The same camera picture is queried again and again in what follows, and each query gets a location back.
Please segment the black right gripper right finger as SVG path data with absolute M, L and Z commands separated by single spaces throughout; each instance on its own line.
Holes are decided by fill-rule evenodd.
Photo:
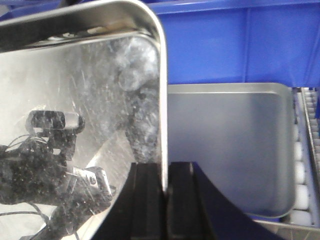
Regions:
M 279 240 L 232 204 L 195 162 L 168 170 L 167 237 L 170 240 Z

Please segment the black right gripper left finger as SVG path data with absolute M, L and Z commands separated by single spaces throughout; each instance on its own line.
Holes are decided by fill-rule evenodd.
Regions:
M 165 199 L 156 163 L 132 163 L 127 180 L 93 240 L 165 239 Z

